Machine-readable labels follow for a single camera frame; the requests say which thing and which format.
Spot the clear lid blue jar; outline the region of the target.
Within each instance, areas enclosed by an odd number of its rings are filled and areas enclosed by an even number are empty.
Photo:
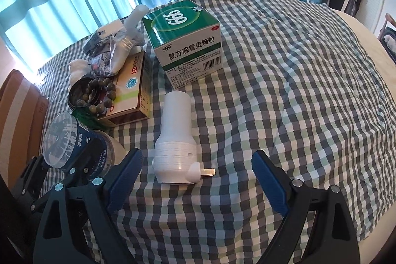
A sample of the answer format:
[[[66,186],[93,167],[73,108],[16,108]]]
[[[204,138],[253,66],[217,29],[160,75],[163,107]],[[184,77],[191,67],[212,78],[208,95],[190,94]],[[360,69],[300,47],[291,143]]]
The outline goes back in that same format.
[[[69,171],[79,153],[93,139],[99,140],[100,154],[97,161],[88,167],[88,179],[102,177],[114,164],[111,142],[104,134],[90,130],[67,112],[58,114],[48,127],[43,141],[44,160],[52,168]]]

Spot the green snack packet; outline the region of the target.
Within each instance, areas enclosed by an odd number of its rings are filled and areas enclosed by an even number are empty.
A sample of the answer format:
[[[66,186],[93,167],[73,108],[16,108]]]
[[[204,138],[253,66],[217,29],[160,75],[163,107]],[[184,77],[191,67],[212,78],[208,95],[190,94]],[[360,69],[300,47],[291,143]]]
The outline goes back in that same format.
[[[72,116],[74,116],[79,122],[83,123],[92,130],[100,130],[103,132],[108,131],[108,127],[100,123],[96,116],[94,116],[88,108],[77,107],[72,111]]]

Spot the orange white medicine box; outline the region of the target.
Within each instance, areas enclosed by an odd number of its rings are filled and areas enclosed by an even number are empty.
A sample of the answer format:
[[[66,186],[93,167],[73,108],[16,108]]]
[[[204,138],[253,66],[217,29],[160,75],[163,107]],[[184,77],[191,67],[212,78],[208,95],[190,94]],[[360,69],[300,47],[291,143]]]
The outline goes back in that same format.
[[[145,51],[131,55],[113,79],[113,107],[98,121],[106,127],[116,127],[150,117],[152,100],[152,62]]]

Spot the floral tissue paper pack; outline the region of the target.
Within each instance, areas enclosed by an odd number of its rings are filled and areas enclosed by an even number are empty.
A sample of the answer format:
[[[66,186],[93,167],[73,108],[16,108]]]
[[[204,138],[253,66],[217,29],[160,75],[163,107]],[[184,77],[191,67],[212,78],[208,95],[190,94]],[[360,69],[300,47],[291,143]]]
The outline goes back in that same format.
[[[93,34],[83,46],[83,52],[88,57],[91,74],[97,77],[113,77],[110,71],[111,38],[109,36],[100,40],[97,34]]]

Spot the green 999 medicine box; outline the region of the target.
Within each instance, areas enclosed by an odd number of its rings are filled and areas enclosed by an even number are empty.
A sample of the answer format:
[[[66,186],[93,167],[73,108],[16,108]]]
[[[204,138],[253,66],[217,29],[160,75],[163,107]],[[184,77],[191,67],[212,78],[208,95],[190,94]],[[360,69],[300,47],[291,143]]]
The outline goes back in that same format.
[[[165,5],[146,14],[142,22],[173,89],[222,68],[220,22],[197,3]]]

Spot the masking tape roll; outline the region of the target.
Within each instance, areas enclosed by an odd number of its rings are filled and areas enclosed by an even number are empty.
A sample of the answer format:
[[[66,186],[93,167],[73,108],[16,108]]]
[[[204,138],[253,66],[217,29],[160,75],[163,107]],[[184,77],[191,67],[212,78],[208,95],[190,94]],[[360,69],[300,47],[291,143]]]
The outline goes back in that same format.
[[[115,166],[120,164],[123,161],[124,157],[127,155],[127,151],[124,149],[124,146],[105,132],[102,132],[100,130],[94,130],[94,132],[104,138],[107,144],[107,148],[110,152],[113,165]]]

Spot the white plastic tube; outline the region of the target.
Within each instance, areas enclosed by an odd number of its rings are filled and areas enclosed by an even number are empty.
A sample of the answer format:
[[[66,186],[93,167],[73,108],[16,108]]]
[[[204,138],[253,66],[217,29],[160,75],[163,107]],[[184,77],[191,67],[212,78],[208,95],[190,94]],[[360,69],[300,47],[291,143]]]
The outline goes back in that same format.
[[[127,34],[132,34],[141,21],[141,19],[149,12],[149,8],[146,5],[137,5],[129,16],[124,20],[124,28]]]

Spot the cardboard box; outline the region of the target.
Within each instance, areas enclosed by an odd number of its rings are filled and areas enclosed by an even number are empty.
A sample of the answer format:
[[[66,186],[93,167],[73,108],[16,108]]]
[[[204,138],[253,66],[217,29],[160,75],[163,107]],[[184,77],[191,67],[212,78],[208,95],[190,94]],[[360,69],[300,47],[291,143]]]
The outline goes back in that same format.
[[[18,70],[1,86],[1,177],[15,186],[29,160],[39,154],[48,99]]]

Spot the checkered bed sheet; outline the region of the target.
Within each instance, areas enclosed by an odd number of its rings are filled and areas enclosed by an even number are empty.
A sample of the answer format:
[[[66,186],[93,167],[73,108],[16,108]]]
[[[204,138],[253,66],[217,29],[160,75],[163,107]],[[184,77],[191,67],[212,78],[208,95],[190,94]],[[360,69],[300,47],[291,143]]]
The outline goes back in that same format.
[[[339,186],[362,263],[395,228],[395,63],[357,19],[296,0],[193,0],[221,24],[223,66],[185,87],[198,157],[187,186],[152,171],[171,85],[154,50],[150,118],[115,127],[143,168],[113,219],[138,263],[254,263],[281,223],[252,171],[261,149],[292,178]]]

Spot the wooden chair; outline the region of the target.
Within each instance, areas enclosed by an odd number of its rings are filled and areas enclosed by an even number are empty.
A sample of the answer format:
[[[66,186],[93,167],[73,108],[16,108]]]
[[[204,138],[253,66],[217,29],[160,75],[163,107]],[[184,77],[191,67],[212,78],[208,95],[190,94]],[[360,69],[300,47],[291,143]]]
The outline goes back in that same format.
[[[389,14],[385,14],[385,22],[380,30],[378,40],[384,47],[386,53],[389,55],[390,59],[396,63],[396,23],[395,19]]]

